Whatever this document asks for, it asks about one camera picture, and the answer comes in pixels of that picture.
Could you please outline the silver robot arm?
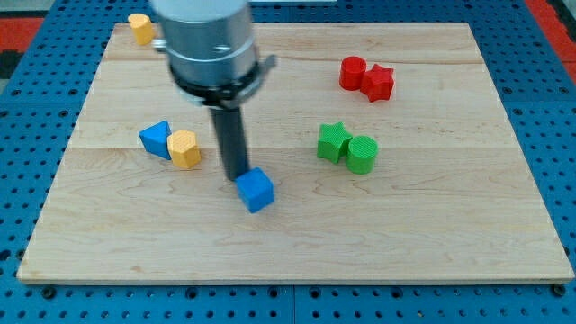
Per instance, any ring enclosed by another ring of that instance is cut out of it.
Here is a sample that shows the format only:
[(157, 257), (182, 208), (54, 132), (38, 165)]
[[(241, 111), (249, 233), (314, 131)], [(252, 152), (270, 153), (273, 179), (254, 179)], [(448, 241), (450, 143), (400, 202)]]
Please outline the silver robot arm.
[(210, 109), (225, 176), (249, 171), (241, 105), (276, 66), (260, 56), (247, 0), (150, 0), (170, 73), (191, 103)]

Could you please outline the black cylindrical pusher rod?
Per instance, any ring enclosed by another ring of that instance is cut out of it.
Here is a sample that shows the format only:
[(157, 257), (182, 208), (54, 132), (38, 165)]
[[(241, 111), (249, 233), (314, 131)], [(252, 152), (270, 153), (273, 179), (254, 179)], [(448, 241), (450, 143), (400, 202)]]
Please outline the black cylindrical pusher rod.
[(224, 174), (235, 181), (249, 170), (248, 146), (239, 108), (210, 109)]

